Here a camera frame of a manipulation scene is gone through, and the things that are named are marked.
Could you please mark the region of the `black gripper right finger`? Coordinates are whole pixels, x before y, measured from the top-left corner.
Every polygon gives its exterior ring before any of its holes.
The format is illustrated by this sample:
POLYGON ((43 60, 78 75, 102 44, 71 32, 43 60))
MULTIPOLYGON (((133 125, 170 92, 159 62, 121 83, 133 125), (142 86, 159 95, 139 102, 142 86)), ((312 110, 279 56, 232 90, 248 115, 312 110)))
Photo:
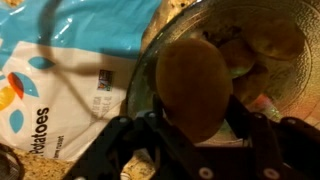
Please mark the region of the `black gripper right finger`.
POLYGON ((237 138, 248 137, 250 118, 251 113, 248 109, 234 95, 231 95, 225 119, 237 138))

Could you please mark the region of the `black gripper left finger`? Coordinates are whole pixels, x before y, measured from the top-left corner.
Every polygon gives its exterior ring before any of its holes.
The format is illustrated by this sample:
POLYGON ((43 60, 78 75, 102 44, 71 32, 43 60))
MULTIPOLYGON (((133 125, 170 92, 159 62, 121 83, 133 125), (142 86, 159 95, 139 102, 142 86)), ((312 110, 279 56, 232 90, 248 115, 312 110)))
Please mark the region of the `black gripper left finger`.
POLYGON ((163 103, 157 94, 153 95, 153 113, 156 118, 163 117, 163 103))

